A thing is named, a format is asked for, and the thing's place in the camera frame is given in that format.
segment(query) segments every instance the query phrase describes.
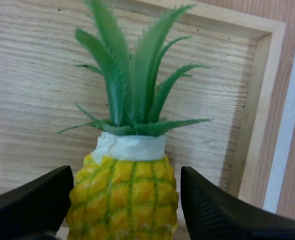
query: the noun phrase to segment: pineapple crown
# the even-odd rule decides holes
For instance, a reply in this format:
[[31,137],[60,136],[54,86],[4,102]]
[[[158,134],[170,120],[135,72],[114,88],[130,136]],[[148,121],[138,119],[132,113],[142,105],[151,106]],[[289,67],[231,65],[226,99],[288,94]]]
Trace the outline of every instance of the pineapple crown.
[[179,37],[163,46],[176,19],[191,9],[192,5],[182,5],[164,14],[143,34],[135,48],[135,54],[132,54],[112,10],[101,0],[85,2],[96,23],[99,37],[77,28],[75,38],[87,49],[98,66],[80,66],[104,77],[110,118],[97,119],[76,103],[79,110],[91,121],[59,133],[80,127],[94,127],[119,136],[157,137],[173,128],[210,121],[208,118],[160,120],[161,110],[174,83],[180,77],[192,77],[186,74],[191,69],[208,68],[200,64],[184,65],[161,84],[157,84],[158,71],[165,53],[176,42],[190,38]]

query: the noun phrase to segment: white tape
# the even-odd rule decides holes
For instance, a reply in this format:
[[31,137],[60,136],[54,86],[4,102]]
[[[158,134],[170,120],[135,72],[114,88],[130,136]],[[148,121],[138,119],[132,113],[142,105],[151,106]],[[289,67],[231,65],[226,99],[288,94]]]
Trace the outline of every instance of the white tape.
[[164,158],[167,143],[166,135],[154,136],[117,136],[102,132],[92,152],[92,158],[100,163],[103,156],[118,160],[154,161]]

